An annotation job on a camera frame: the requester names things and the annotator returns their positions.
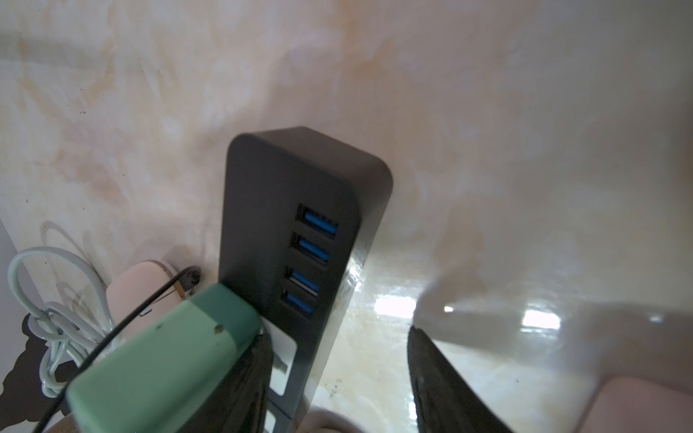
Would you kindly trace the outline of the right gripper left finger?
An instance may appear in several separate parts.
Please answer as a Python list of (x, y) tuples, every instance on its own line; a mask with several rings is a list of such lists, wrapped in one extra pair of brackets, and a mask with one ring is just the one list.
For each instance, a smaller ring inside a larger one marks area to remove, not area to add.
[(262, 432), (273, 369), (268, 334), (258, 335), (181, 432)]

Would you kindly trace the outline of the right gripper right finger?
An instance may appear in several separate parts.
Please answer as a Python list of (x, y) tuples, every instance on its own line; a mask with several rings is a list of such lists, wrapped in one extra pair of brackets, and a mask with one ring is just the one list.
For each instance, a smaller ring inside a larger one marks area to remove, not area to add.
[(508, 432), (420, 328), (410, 327), (407, 360), (420, 432)]

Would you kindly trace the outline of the pink power strip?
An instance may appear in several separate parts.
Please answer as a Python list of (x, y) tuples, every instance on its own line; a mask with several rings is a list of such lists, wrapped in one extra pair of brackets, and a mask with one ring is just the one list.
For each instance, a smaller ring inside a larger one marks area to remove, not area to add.
[(691, 432), (692, 394), (633, 377), (606, 381), (578, 432)]

